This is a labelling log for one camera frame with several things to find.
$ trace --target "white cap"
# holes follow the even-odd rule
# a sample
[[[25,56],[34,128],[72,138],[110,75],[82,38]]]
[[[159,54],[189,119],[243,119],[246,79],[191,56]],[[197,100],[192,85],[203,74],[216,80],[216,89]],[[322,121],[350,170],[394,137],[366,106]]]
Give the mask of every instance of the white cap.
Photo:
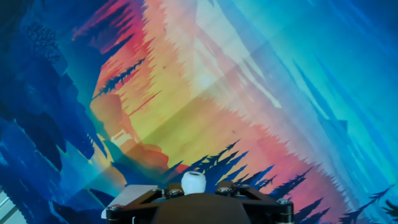
[[[184,173],[181,180],[182,190],[185,195],[195,193],[205,193],[206,177],[204,174],[196,171],[189,171]]]

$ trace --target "mural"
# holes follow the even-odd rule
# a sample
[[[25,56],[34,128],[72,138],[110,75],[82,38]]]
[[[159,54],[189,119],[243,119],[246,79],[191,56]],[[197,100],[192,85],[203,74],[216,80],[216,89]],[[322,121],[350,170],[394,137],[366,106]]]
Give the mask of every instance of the mural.
[[[188,170],[296,223],[398,221],[398,2],[0,3],[0,185],[27,223],[104,223]]]

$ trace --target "black mount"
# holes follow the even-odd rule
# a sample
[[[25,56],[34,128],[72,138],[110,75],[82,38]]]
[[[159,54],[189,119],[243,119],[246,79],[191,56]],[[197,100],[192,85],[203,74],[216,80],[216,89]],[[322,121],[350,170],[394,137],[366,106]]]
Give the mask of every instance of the black mount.
[[[221,181],[215,194],[184,195],[180,183],[141,195],[125,206],[106,209],[107,224],[293,223],[293,203],[278,201],[248,186]]]

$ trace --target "screw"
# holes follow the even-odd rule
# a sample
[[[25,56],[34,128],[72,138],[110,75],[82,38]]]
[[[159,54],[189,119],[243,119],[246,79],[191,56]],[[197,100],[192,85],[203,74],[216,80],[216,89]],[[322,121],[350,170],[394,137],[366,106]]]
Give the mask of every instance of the screw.
[[[119,211],[123,208],[123,205],[111,205],[108,208],[106,208],[107,210],[112,210],[112,211]]]
[[[276,201],[279,205],[288,205],[290,204],[290,200],[284,199],[284,198],[280,198]]]
[[[225,193],[228,193],[228,192],[232,191],[232,189],[230,189],[229,187],[220,187],[219,189],[217,189],[217,191],[219,193],[225,194]]]
[[[170,195],[176,196],[178,194],[182,193],[180,189],[172,189],[170,190]]]

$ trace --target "blue pine tree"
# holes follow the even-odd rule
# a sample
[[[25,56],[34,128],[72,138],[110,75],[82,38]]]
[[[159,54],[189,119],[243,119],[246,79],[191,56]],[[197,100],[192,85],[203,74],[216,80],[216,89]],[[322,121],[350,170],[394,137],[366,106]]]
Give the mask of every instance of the blue pine tree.
[[[219,161],[215,166],[212,166],[206,174],[206,191],[207,192],[214,192],[213,190],[215,189],[215,185],[217,182],[222,178],[223,175],[219,175],[220,170],[226,166],[226,164],[233,158],[238,152],[232,153],[230,156],[227,158]]]
[[[172,166],[171,168],[169,168],[167,171],[165,171],[165,172],[159,177],[160,181],[163,182],[163,181],[167,180],[167,178],[169,177],[169,175],[170,175],[171,173],[173,173],[173,172],[176,170],[176,168],[177,168],[182,162],[183,162],[183,161],[179,162],[178,164],[175,164],[174,166]]]
[[[244,165],[241,168],[239,168],[237,171],[230,173],[230,175],[227,175],[223,181],[233,181],[248,165]]]
[[[324,216],[330,208],[325,209],[322,212],[318,212],[312,216],[310,216],[309,218],[306,218],[304,221],[300,222],[300,224],[317,224],[320,222],[321,217]]]
[[[342,224],[355,224],[359,215],[363,212],[363,210],[365,208],[367,208],[368,206],[370,206],[371,204],[373,204],[374,202],[378,202],[380,201],[380,199],[385,196],[385,194],[391,189],[392,186],[390,186],[389,188],[387,188],[386,190],[383,190],[382,192],[379,193],[375,193],[373,194],[373,196],[369,197],[370,199],[372,199],[369,203],[367,203],[366,205],[363,205],[362,207],[360,207],[359,209],[357,209],[354,212],[349,212],[349,213],[345,213],[343,214],[344,217],[339,218],[339,221]]]
[[[304,207],[303,209],[301,209],[300,211],[298,211],[295,214],[295,220],[294,223],[300,223],[301,221],[303,221],[307,216],[309,216],[311,214],[311,212],[316,209],[318,207],[318,205],[321,203],[322,198],[315,201],[314,203],[312,203],[311,205],[308,205],[306,207]]]
[[[277,175],[273,176],[271,179],[265,179],[261,185],[259,184],[259,189],[262,189],[263,187],[267,187],[269,184],[272,184],[272,181],[274,181],[275,177]]]
[[[167,181],[167,183],[180,183],[182,177],[184,176],[184,173],[189,172],[189,171],[194,171],[195,169],[198,168],[198,166],[207,158],[208,156],[205,156],[203,158],[201,158],[200,160],[194,162],[190,167],[186,168],[183,172],[181,172],[180,174],[177,174],[175,177],[172,177],[171,179],[169,179],[169,181]],[[165,184],[161,184],[159,187],[160,188],[164,188],[166,186]]]
[[[222,150],[222,151],[221,151],[220,153],[218,153],[217,155],[215,155],[215,156],[209,156],[209,157],[207,158],[207,161],[206,161],[206,162],[203,162],[202,164],[200,164],[200,166],[198,167],[198,172],[206,172],[206,171],[208,171],[211,167],[215,166],[215,165],[218,163],[218,161],[219,161],[219,159],[221,158],[221,156],[222,156],[225,152],[230,151],[230,150],[236,145],[236,143],[238,143],[239,141],[240,141],[240,139],[237,140],[236,142],[234,142],[234,143],[228,145],[224,150]]]
[[[269,196],[273,198],[274,200],[278,200],[280,198],[283,198],[285,195],[288,195],[291,190],[296,188],[299,184],[301,184],[305,180],[305,175],[310,172],[310,170],[313,167],[309,168],[309,170],[305,171],[301,175],[296,175],[296,177],[293,180],[290,180],[281,186],[275,188]]]
[[[246,174],[244,177],[240,178],[239,180],[237,180],[236,182],[234,182],[235,185],[240,185],[241,182],[248,176],[249,174]]]

